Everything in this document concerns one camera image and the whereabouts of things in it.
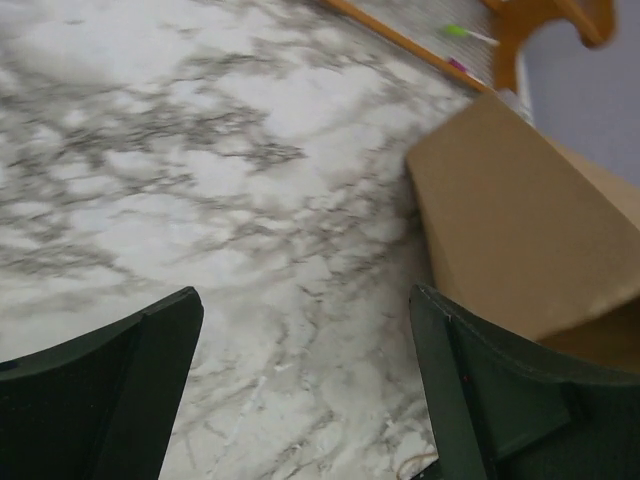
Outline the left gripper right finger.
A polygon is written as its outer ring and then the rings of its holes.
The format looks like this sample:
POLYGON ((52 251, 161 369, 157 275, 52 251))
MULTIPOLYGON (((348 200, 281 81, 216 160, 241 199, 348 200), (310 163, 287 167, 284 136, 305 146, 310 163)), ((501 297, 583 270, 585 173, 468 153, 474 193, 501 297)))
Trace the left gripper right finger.
POLYGON ((494 325, 427 285, 410 321, 437 459, 424 479, 635 479, 639 378, 494 325))

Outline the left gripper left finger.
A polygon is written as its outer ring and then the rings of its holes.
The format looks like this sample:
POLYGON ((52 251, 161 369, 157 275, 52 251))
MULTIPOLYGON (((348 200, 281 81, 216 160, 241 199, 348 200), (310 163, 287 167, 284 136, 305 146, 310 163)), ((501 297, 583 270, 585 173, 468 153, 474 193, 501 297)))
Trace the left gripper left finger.
POLYGON ((4 479, 159 477, 204 318, 183 288, 1 365, 4 479))

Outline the brown paper bag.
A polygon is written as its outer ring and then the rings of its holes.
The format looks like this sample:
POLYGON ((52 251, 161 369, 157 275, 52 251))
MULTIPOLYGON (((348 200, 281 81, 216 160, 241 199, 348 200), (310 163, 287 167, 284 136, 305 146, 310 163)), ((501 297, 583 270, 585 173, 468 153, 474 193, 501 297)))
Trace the brown paper bag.
POLYGON ((639 369, 639 190, 484 94, 406 157, 437 289, 506 330, 639 369))

